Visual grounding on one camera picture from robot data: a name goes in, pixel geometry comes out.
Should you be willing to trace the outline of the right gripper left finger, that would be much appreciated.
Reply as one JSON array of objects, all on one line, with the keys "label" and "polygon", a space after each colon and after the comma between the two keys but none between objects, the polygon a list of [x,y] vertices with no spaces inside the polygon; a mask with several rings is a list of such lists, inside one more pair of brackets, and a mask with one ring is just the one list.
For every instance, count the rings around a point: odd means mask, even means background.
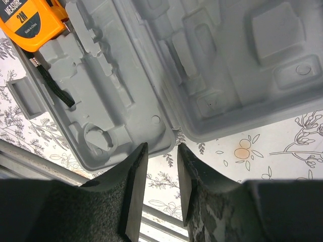
[{"label": "right gripper left finger", "polygon": [[1,180],[1,241],[138,241],[147,164],[142,143],[81,186]]}]

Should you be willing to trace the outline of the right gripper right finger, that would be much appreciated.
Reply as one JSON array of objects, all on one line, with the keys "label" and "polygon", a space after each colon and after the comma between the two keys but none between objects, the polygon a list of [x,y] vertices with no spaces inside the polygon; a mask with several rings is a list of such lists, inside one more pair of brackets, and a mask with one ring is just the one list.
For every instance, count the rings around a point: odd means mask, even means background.
[{"label": "right gripper right finger", "polygon": [[238,183],[178,146],[183,224],[190,241],[322,241],[321,180]]}]

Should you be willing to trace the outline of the grey plastic tool case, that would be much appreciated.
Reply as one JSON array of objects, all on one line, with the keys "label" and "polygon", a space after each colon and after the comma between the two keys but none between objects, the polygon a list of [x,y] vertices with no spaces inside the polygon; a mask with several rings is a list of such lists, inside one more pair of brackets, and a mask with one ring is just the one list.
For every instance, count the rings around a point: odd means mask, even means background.
[{"label": "grey plastic tool case", "polygon": [[59,1],[69,20],[8,89],[27,119],[48,112],[88,172],[141,143],[171,151],[322,107],[322,1]]}]

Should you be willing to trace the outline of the orange tape measure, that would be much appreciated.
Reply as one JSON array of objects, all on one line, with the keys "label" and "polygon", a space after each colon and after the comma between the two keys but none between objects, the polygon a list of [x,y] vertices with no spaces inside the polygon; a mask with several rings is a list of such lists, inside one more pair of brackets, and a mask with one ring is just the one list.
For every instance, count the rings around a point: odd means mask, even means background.
[{"label": "orange tape measure", "polygon": [[68,107],[75,101],[53,80],[34,53],[68,29],[69,20],[59,1],[1,1],[1,29],[20,48],[41,74],[50,90]]}]

